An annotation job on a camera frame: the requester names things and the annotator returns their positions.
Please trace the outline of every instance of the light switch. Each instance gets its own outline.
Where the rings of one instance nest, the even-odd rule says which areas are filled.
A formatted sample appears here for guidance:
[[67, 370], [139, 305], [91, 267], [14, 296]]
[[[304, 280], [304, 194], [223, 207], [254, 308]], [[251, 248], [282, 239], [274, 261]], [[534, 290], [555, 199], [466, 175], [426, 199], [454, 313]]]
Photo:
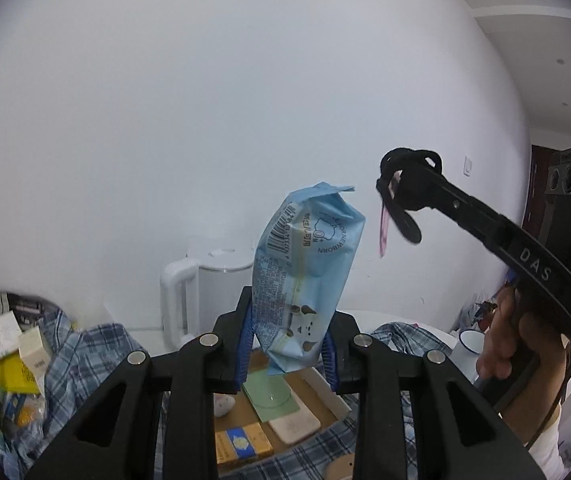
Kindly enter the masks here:
[[463, 174], [465, 176], [470, 176], [472, 173], [472, 160], [470, 160], [467, 156], [465, 161], [463, 162]]

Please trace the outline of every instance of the white sleeve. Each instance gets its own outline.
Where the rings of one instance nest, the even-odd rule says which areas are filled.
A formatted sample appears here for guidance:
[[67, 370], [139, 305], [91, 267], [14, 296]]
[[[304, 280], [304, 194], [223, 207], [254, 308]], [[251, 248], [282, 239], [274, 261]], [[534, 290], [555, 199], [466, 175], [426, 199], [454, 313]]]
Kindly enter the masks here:
[[545, 430], [530, 448], [530, 455], [542, 469], [548, 480], [561, 480], [570, 469], [563, 465], [563, 460], [559, 454], [559, 421], [557, 420]]

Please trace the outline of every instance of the white electric kettle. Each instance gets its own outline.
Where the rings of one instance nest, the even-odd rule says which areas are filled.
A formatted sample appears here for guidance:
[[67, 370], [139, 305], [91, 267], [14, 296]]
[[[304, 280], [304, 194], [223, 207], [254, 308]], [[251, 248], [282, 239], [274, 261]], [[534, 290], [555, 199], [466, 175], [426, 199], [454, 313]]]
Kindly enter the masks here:
[[210, 332], [216, 319], [237, 308], [242, 288], [252, 284], [254, 249], [231, 240], [195, 239], [187, 257], [168, 264], [161, 276], [163, 336], [179, 349]]

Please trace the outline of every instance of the kettle lid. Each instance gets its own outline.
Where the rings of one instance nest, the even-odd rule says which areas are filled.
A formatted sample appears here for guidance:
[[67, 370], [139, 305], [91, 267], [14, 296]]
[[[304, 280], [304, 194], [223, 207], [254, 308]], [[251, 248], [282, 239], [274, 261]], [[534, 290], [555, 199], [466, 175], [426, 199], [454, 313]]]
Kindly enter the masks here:
[[230, 238], [191, 238], [188, 257], [208, 270], [242, 270], [254, 263], [254, 248], [249, 242]]

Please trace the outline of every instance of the silver screw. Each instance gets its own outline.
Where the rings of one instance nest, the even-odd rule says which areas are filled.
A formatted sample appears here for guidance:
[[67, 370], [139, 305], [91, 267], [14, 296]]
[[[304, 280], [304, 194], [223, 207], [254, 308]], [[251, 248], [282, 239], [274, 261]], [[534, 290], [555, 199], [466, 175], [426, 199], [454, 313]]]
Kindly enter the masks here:
[[141, 352], [140, 350], [136, 350], [128, 354], [128, 362], [131, 365], [140, 365], [145, 360], [146, 360], [146, 354], [144, 352]]
[[368, 334], [357, 334], [354, 338], [355, 345], [368, 348], [372, 344], [372, 338]]
[[203, 346], [214, 346], [217, 343], [219, 343], [219, 336], [217, 336], [216, 334], [213, 334], [213, 333], [203, 334], [199, 338], [199, 342]]
[[427, 358], [429, 361], [438, 365], [445, 363], [445, 354], [440, 350], [431, 350], [427, 353]]

